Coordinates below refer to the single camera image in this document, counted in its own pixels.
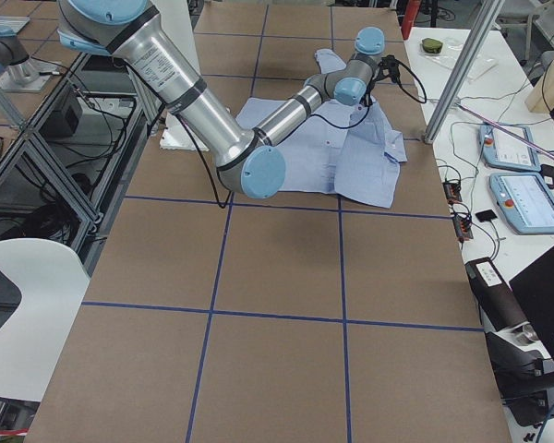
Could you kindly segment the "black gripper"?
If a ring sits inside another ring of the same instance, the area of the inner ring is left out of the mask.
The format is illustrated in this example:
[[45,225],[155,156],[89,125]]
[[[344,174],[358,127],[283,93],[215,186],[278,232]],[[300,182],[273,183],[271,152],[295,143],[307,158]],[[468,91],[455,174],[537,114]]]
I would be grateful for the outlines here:
[[400,63],[392,54],[383,56],[379,62],[378,81],[387,78],[392,83],[400,82]]

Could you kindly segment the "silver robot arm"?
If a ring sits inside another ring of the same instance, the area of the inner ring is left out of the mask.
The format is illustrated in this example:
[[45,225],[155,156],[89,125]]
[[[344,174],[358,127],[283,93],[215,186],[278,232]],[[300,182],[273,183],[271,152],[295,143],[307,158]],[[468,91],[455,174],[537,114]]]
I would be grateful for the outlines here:
[[0,28],[0,75],[9,66],[17,66],[30,58],[27,50],[19,41],[17,34],[10,28]]
[[356,105],[379,80],[385,47],[381,29],[358,32],[346,67],[309,78],[258,126],[244,129],[169,39],[161,13],[150,1],[61,1],[60,42],[87,54],[126,62],[164,103],[184,119],[210,149],[222,185],[250,198],[269,198],[285,180],[277,145],[329,100]]

